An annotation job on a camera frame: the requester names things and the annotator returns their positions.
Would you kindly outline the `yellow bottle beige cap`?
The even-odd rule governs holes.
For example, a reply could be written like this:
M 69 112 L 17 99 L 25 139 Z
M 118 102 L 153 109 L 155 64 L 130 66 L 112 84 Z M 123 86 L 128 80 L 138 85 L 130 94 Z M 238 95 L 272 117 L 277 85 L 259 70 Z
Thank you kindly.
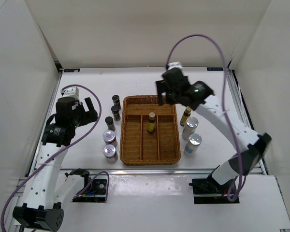
M 149 113 L 147 131 L 154 132 L 156 129 L 156 114 L 154 112 Z
M 183 115 L 181 117 L 181 120 L 180 120 L 180 125 L 181 126 L 184 126 L 187 119 L 190 117 L 190 114 L 191 114 L 191 108 L 189 106 L 187 106 L 183 112 Z

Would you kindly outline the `white can blue label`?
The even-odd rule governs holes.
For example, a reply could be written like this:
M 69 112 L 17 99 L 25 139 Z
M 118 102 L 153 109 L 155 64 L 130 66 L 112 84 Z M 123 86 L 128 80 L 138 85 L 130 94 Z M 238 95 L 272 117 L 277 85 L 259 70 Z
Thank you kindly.
M 201 143 L 202 143 L 202 137 L 199 134 L 197 133 L 191 134 L 185 145 L 184 154 L 188 156 L 195 155 Z

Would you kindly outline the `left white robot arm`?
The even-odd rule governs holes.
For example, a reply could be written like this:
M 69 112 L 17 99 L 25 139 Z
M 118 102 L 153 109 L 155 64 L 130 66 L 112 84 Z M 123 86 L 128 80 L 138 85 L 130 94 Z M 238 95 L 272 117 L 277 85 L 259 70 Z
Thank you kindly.
M 26 185 L 29 193 L 23 204 L 13 210 L 13 218 L 24 228 L 58 231 L 63 222 L 64 202 L 78 191 L 87 193 L 91 190 L 92 182 L 87 170 L 81 170 L 79 178 L 69 179 L 59 190 L 55 188 L 62 162 L 73 145 L 76 129 L 90 123 L 96 124 L 100 116 L 91 98 L 81 102 L 73 93 L 57 100 L 56 112 L 48 118 L 44 128 L 37 168 L 28 177 L 33 180 Z

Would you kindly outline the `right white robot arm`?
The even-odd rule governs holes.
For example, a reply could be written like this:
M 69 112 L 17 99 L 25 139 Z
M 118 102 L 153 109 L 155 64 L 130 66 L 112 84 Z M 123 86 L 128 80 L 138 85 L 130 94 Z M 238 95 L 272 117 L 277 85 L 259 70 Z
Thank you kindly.
M 207 119 L 236 150 L 228 161 L 218 166 L 207 178 L 207 187 L 219 193 L 236 177 L 247 176 L 263 157 L 271 136 L 259 134 L 235 116 L 229 116 L 223 103 L 203 81 L 194 84 L 183 74 L 179 63 L 171 63 L 162 80 L 156 82 L 158 104 L 181 104 Z

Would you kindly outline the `dark spice jar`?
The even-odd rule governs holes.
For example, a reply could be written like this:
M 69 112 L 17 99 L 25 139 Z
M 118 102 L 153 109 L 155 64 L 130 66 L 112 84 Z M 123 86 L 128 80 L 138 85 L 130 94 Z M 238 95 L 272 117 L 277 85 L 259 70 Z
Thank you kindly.
M 113 95 L 112 101 L 113 101 L 113 104 L 117 106 L 119 110 L 121 110 L 120 97 L 118 95 Z
M 121 117 L 120 117 L 120 113 L 119 113 L 119 108 L 116 105 L 113 105 L 111 107 L 111 111 L 113 114 L 114 121 L 120 121 Z
M 105 118 L 105 123 L 107 125 L 108 130 L 110 130 L 110 131 L 115 131 L 116 130 L 116 127 L 114 125 L 114 120 L 113 120 L 113 118 L 111 116 L 107 116 Z

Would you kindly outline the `white can silver lid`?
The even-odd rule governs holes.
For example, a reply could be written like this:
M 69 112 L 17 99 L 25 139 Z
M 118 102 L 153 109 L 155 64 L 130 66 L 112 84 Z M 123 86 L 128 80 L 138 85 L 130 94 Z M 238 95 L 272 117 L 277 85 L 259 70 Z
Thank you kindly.
M 199 121 L 197 118 L 193 116 L 188 117 L 183 128 L 182 138 L 184 140 L 188 140 L 190 135 L 192 135 L 196 131 L 198 125 Z

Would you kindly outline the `jar white red lid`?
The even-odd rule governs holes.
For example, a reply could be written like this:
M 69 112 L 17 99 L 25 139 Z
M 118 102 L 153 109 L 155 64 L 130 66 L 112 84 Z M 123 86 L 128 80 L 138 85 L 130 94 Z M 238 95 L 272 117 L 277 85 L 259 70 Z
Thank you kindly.
M 103 155 L 109 163 L 114 163 L 118 160 L 118 154 L 113 145 L 106 145 L 103 149 Z
M 118 142 L 114 131 L 112 130 L 105 131 L 102 135 L 102 138 L 106 145 L 113 145 L 114 147 L 117 147 Z

